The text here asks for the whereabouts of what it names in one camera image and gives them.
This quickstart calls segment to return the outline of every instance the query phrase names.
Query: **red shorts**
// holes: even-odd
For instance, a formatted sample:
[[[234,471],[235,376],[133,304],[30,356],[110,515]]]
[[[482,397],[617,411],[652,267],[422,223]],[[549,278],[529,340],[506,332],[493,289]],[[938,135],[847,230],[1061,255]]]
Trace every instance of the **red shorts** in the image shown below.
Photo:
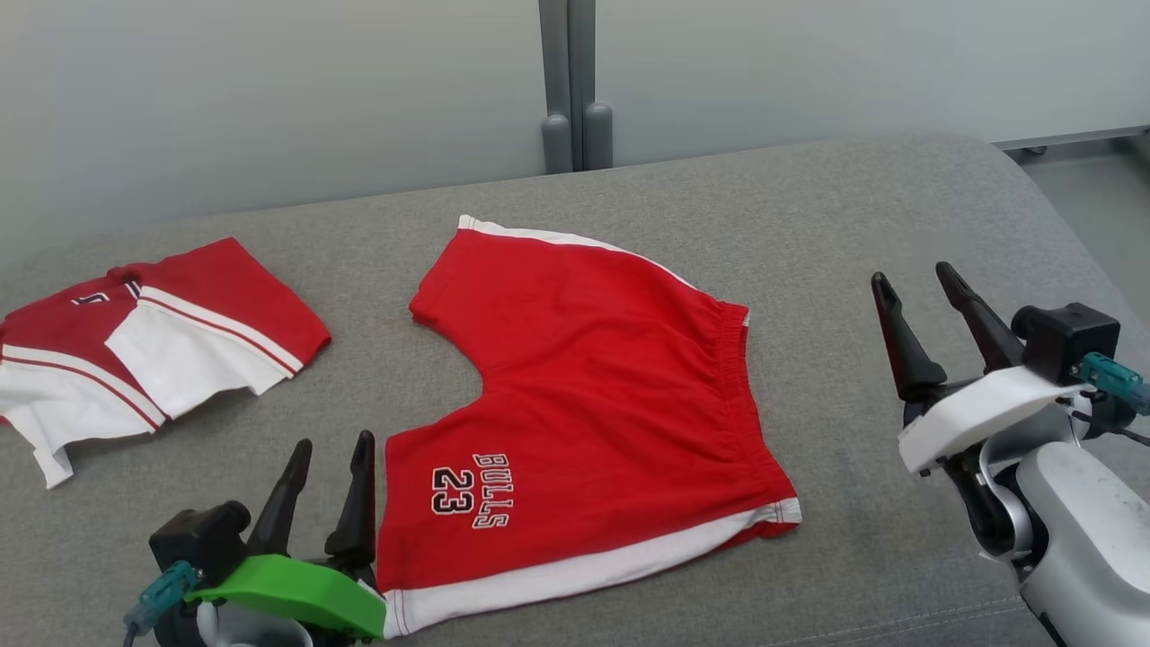
[[[154,432],[213,394],[256,395],[330,340],[323,322],[235,238],[117,267],[0,322],[0,421],[48,487],[63,447]]]
[[[411,309],[483,394],[388,441],[385,637],[802,521],[762,442],[745,306],[597,240],[462,216]]]

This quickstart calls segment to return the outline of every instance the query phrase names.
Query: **gray table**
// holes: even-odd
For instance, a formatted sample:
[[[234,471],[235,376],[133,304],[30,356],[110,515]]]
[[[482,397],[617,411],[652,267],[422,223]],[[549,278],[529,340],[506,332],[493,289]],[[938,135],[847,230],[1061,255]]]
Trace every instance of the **gray table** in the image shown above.
[[[189,219],[43,253],[0,272],[7,311],[72,282],[236,236],[327,321],[315,364],[260,399],[216,396],[153,438],[69,453],[53,492],[0,432],[0,644],[118,645],[155,577],[147,537],[182,508],[262,504],[296,440],[315,441],[291,549],[319,555],[355,434],[381,438],[470,402],[477,375],[407,301],[460,213],[572,231],[670,267],[754,313],[751,383],[804,524],[643,581],[451,621],[411,645],[1046,645],[1006,569],[981,560],[941,478],[905,473],[900,408],[868,278],[884,270],[953,378],[981,362],[933,263],[952,261],[1010,316],[1082,300],[1147,332],[1050,203],[1005,155],[953,136],[843,139]],[[1148,454],[1092,449],[1143,496]],[[385,501],[381,470],[381,508]],[[141,641],[148,644],[151,637]]]

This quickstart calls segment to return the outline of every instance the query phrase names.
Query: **printed logo on shorts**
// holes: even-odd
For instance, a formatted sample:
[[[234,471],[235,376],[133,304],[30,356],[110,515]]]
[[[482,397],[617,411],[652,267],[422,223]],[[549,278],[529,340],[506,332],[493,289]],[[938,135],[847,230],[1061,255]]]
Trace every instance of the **printed logo on shorts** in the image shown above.
[[[475,530],[499,529],[511,521],[515,486],[506,454],[473,454],[480,478],[471,470],[436,468],[431,471],[431,511],[436,515],[475,515]]]

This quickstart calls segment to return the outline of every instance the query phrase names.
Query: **white hem trim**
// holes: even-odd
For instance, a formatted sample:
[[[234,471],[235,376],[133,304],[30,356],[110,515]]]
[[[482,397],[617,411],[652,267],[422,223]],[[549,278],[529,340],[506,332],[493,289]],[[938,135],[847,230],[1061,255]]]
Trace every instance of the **white hem trim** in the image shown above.
[[[616,247],[610,242],[604,242],[601,240],[596,240],[595,238],[588,238],[584,236],[577,236],[575,233],[564,233],[561,231],[545,231],[542,229],[509,229],[496,224],[494,222],[484,222],[471,217],[470,215],[459,216],[459,228],[470,229],[473,231],[478,231],[481,233],[490,233],[491,236],[504,236],[507,238],[531,238],[532,240],[543,240],[544,242],[551,242],[553,245],[583,245],[586,247],[599,247],[601,249],[610,249],[613,252],[621,252],[624,254],[634,255],[636,257],[642,257],[643,260],[650,262],[651,264],[662,269],[667,274],[670,274],[680,283],[691,287],[692,290],[698,290],[695,285],[688,283],[682,276],[675,274],[665,265],[651,260],[645,255],[637,254],[635,252],[627,251],[622,247]]]
[[[722,546],[756,524],[802,522],[797,499],[784,499],[614,550],[580,555],[485,578],[415,590],[392,590],[384,638],[407,636],[459,616],[494,611],[575,595],[636,580],[682,564]]]
[[[92,364],[91,362],[86,362],[78,357],[72,357],[70,355],[64,355],[62,353],[40,351],[34,348],[14,347],[8,345],[5,345],[3,348],[0,349],[0,356],[16,361],[15,364],[20,364],[20,361],[23,360],[28,362],[40,362],[44,364],[53,365],[53,367],[44,367],[43,364],[31,364],[26,367],[37,367],[41,369],[56,370],[56,371],[71,369],[87,378],[92,378],[94,380],[98,380],[107,385],[107,387],[113,392],[115,392],[116,395],[124,398],[133,406],[136,406],[136,408],[144,414],[144,417],[156,428],[159,428],[160,425],[163,424],[164,421],[167,421],[167,417],[163,415],[163,413],[160,411],[160,409],[156,408],[154,405],[152,405],[152,401],[150,401],[147,396],[136,391],[136,388],[129,385],[128,383],[121,380],[120,378],[113,376],[112,373],[108,373],[107,371],[100,369],[99,367]]]
[[[246,323],[241,323],[230,316],[212,311],[206,307],[195,305],[192,301],[182,299],[159,287],[145,285],[144,288],[140,290],[140,300],[138,303],[144,307],[152,307],[167,314],[179,316],[181,318],[192,323],[192,325],[204,329],[210,333],[227,336],[229,339],[250,348],[252,353],[255,353],[261,357],[269,357],[270,363],[274,364],[285,378],[292,378],[296,373],[304,369],[304,363],[300,362],[294,355],[288,353],[286,349],[274,342],[263,333],[247,326]]]

